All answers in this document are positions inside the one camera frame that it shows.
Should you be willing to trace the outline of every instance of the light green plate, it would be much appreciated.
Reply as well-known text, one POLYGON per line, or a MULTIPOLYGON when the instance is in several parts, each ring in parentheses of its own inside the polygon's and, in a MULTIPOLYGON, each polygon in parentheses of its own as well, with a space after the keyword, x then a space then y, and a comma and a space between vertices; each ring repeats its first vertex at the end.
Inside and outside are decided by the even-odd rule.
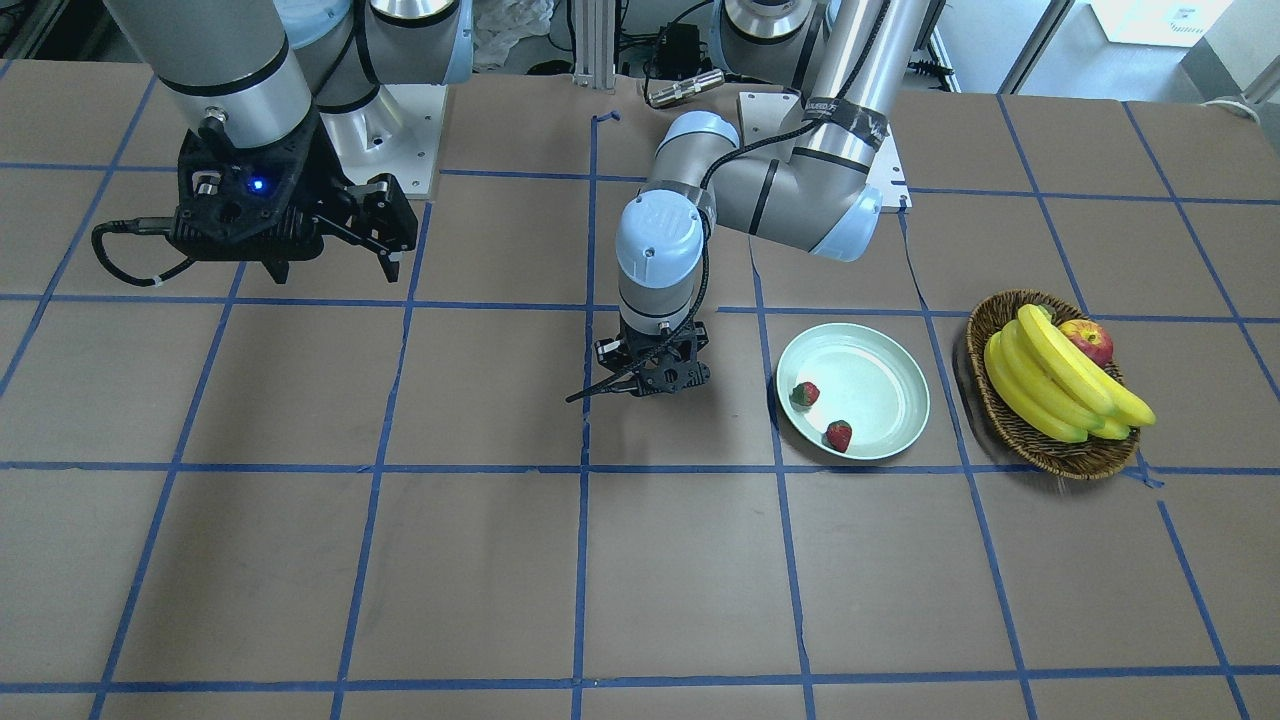
POLYGON ((778 360, 777 393, 800 434, 851 460, 879 460, 906 450, 929 418, 929 388, 911 354, 892 338, 852 323, 828 323, 796 336, 778 360), (791 402, 791 388, 812 382, 818 402, 791 402), (838 452, 823 433, 835 420, 854 428, 849 450, 838 452))

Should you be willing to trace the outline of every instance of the white plastic bag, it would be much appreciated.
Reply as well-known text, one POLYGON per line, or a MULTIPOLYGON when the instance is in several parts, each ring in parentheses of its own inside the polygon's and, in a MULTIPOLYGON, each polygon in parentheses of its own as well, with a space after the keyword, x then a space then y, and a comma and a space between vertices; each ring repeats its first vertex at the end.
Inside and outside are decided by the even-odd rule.
POLYGON ((475 68, 502 67, 522 38, 550 32, 554 10, 552 0, 475 0, 475 68))

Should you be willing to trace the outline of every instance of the wicker basket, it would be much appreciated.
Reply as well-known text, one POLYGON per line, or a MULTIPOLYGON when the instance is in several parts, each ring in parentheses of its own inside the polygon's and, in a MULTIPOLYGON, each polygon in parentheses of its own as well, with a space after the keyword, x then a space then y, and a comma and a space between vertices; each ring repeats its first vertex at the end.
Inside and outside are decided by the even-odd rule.
MULTIPOLYGON (((1084 442, 1059 442, 1027 424, 1005 405, 1005 401, 991 387, 987 366, 982 357, 983 347, 991 336, 1005 327, 1005 323, 1018 316, 1018 309, 1028 302, 1052 307, 1055 325, 1066 320, 1087 319, 1087 315, 1070 302, 1034 290, 1006 290, 979 302, 969 315, 969 323, 965 327, 965 350, 969 352, 983 409, 987 411, 996 434, 1032 465, 1055 475, 1076 480, 1110 478, 1123 470, 1137 452, 1139 436, 1137 428, 1125 439, 1103 439, 1091 436, 1084 442)), ((1124 384, 1124 375, 1120 374, 1115 363, 1108 363, 1106 372, 1124 384)))

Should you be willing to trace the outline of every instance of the apple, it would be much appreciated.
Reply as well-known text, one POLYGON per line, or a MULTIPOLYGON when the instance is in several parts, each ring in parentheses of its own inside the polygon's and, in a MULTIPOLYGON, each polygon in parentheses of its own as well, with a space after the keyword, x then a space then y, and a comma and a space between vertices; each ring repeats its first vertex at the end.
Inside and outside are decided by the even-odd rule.
POLYGON ((1057 329, 1062 331, 1062 334, 1071 341, 1071 345, 1079 347, 1080 352, 1084 352, 1097 366, 1106 368, 1107 363, 1111 361, 1115 346, 1111 342, 1111 336, 1107 334, 1107 331, 1102 329, 1102 325, 1093 320, 1068 320, 1059 325, 1057 329))

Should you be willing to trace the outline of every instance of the bunch of bananas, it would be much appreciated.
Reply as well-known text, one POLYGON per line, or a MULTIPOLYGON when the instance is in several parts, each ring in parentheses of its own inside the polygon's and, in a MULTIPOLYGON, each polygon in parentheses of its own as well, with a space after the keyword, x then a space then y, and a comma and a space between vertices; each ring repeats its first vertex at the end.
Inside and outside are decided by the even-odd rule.
POLYGON ((983 348, 991 384, 1027 424, 1061 442, 1129 437, 1156 414, 1053 327, 1044 307, 1023 305, 983 348))

